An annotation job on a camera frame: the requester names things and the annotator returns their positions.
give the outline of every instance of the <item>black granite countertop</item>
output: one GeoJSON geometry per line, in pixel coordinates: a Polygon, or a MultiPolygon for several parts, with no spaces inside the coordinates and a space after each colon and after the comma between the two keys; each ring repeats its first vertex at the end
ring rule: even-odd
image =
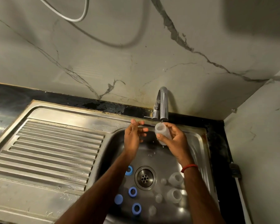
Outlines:
{"type": "MultiPolygon", "coordinates": [[[[151,113],[151,110],[147,108],[0,84],[0,135],[32,100],[100,110],[136,118],[143,118],[151,113]]],[[[224,121],[176,113],[169,113],[169,121],[174,124],[206,128],[213,178],[222,216],[227,223],[245,223],[236,182],[231,177],[229,169],[232,157],[224,131],[224,121]]]]}

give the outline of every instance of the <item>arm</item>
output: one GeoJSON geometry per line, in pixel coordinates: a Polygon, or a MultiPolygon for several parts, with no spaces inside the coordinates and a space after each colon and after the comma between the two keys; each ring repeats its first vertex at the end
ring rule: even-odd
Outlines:
{"type": "MultiPolygon", "coordinates": [[[[182,167],[194,164],[187,137],[176,125],[172,123],[164,124],[169,128],[173,139],[170,140],[162,134],[157,134],[157,138],[168,145],[170,151],[182,167]]],[[[194,224],[225,223],[213,198],[209,194],[198,168],[190,167],[184,171],[184,183],[194,224]]]]}
{"type": "Polygon", "coordinates": [[[135,158],[139,136],[146,136],[148,128],[138,128],[144,121],[131,124],[124,133],[124,150],[106,173],[93,184],[56,222],[56,224],[103,223],[114,202],[129,164],[135,158]]]}

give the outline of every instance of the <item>forearm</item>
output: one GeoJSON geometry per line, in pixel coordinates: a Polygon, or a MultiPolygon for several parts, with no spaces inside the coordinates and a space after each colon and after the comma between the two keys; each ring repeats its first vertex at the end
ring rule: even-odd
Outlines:
{"type": "Polygon", "coordinates": [[[88,189],[56,224],[103,223],[131,158],[122,152],[106,173],[88,189]]]}
{"type": "Polygon", "coordinates": [[[184,182],[193,224],[225,223],[198,168],[187,168],[184,171],[184,182]]]}

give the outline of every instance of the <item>stainless steel sink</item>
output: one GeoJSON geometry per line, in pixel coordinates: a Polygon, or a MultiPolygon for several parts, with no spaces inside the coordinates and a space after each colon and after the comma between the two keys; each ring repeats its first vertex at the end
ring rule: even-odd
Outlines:
{"type": "MultiPolygon", "coordinates": [[[[123,149],[124,129],[130,117],[33,101],[0,137],[0,221],[52,223],[108,169],[123,149]]],[[[161,184],[181,166],[167,147],[156,140],[156,122],[131,163],[119,193],[121,207],[113,205],[105,223],[189,223],[184,185],[182,200],[170,203],[166,193],[173,187],[161,184]],[[142,175],[150,177],[142,181],[142,175]],[[128,195],[136,187],[135,198],[128,195]],[[155,196],[163,196],[157,203],[155,196]],[[132,204],[142,211],[134,216],[132,204]],[[157,213],[149,216],[153,205],[157,213]]],[[[186,134],[191,153],[211,195],[217,201],[209,162],[206,131],[179,126],[186,134]]]]}

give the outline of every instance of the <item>brush handle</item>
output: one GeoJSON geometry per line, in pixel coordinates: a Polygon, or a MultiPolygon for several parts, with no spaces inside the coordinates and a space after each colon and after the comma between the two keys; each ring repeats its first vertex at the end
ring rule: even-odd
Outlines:
{"type": "Polygon", "coordinates": [[[236,182],[237,189],[239,191],[239,197],[241,198],[241,202],[242,202],[245,223],[246,224],[252,224],[251,220],[250,220],[250,217],[249,217],[249,213],[247,211],[247,207],[246,207],[245,201],[244,201],[244,197],[243,197],[243,194],[242,194],[241,186],[239,185],[239,179],[235,178],[235,182],[236,182]]]}

